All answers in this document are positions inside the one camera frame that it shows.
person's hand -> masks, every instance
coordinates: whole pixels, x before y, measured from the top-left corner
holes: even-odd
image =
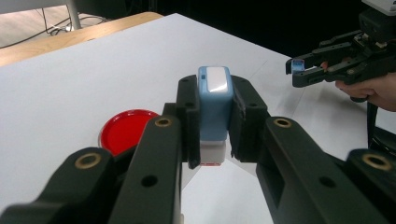
[[[327,68],[327,64],[323,63],[322,67]],[[367,98],[373,105],[396,112],[396,73],[388,73],[352,85],[337,80],[335,86],[351,97]]]

table surface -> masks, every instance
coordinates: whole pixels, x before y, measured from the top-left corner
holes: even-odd
[[[125,27],[151,21],[91,41],[73,37],[72,44],[0,67],[0,211],[34,200],[68,155],[97,147],[114,115],[137,108],[161,114],[176,100],[177,82],[203,65],[228,66],[249,80],[272,116],[299,122],[325,152],[344,159],[350,149],[366,147],[364,104],[325,82],[293,88],[285,75],[288,56],[178,14],[125,20]],[[380,115],[378,122],[396,127],[394,114]],[[254,164],[231,158],[229,142],[220,167],[183,165],[186,224],[271,223]]]

blue block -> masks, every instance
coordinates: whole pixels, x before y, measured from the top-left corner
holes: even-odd
[[[233,82],[228,67],[200,67],[198,89],[201,141],[226,140],[233,105]]]

red plate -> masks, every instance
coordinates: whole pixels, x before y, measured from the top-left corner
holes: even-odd
[[[158,114],[143,110],[127,110],[111,118],[100,134],[100,147],[106,148],[114,156],[137,145],[147,122]]]

cable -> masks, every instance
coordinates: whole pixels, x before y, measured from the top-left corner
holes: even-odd
[[[67,18],[66,20],[63,20],[63,21],[61,21],[61,22],[59,22],[59,23],[57,23],[57,24],[55,24],[55,25],[60,25],[61,23],[65,22],[65,21],[68,21],[68,20],[69,20],[69,19]],[[18,41],[18,42],[15,42],[15,43],[13,43],[13,44],[5,45],[5,46],[3,46],[3,47],[0,47],[0,49],[5,49],[5,48],[8,48],[8,47],[11,47],[11,46],[20,44],[20,43],[22,43],[22,42],[24,42],[24,41],[30,40],[30,39],[32,39],[32,38],[34,38],[34,37],[36,37],[36,36],[38,36],[38,35],[42,35],[42,34],[44,34],[44,33],[46,33],[46,32],[47,32],[47,29],[44,30],[44,31],[41,31],[41,32],[38,33],[38,34],[32,35],[32,36],[30,36],[30,37],[27,37],[26,39],[23,39],[23,40],[20,40],[20,41]]]
[[[5,45],[5,46],[3,46],[3,47],[0,47],[0,49],[5,49],[5,48],[8,48],[8,47],[11,47],[11,46],[14,46],[14,45],[18,45],[18,44],[20,44],[20,43],[22,43],[22,42],[25,42],[25,41],[27,41],[27,40],[30,40],[30,39],[32,39],[32,38],[34,38],[34,37],[36,37],[36,36],[38,36],[38,35],[42,35],[42,34],[44,34],[44,33],[47,33],[47,34],[49,34],[49,35],[57,35],[57,34],[59,34],[61,31],[69,32],[66,28],[67,28],[67,27],[71,27],[71,24],[72,24],[71,18],[70,18],[70,14],[69,14],[69,18],[66,18],[66,19],[64,19],[63,21],[60,21],[60,22],[56,23],[55,25],[52,25],[51,28],[48,28],[47,19],[46,19],[45,13],[44,13],[44,9],[43,9],[43,8],[41,8],[41,9],[42,9],[42,11],[43,11],[43,18],[44,18],[44,23],[45,23],[45,26],[46,26],[46,29],[45,29],[45,30],[43,30],[43,31],[41,31],[41,32],[39,32],[39,33],[37,33],[37,34],[35,34],[35,35],[29,36],[29,37],[27,37],[27,38],[25,38],[25,39],[23,39],[23,40],[20,40],[20,41],[18,41],[18,42],[15,42],[15,43],[13,43],[13,44],[9,44],[9,45]],[[107,19],[105,19],[105,18],[103,18],[103,17],[96,17],[96,16],[87,16],[87,17],[81,18],[80,20],[83,21],[83,20],[86,20],[86,19],[88,19],[88,18],[101,19],[101,21],[98,22],[98,23],[96,23],[95,25],[107,21]],[[70,20],[70,22],[67,23],[66,26],[57,27],[58,25],[64,23],[65,21],[69,21],[69,20]]]

